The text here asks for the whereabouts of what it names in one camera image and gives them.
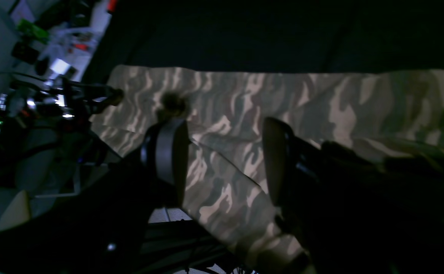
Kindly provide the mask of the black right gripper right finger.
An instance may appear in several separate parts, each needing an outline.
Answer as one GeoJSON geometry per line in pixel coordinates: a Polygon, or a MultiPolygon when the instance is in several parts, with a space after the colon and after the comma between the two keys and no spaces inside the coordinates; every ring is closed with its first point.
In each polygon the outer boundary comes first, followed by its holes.
{"type": "Polygon", "coordinates": [[[373,163],[336,142],[316,148],[263,121],[276,222],[319,274],[444,274],[444,156],[373,163]]]}

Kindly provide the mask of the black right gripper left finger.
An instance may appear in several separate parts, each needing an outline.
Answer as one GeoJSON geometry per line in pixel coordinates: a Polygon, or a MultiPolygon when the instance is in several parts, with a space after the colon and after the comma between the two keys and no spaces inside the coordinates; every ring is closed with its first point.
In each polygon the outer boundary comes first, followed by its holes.
{"type": "Polygon", "coordinates": [[[189,142],[183,119],[151,126],[93,186],[0,232],[0,273],[134,272],[151,213],[166,202],[182,204],[189,142]]]}

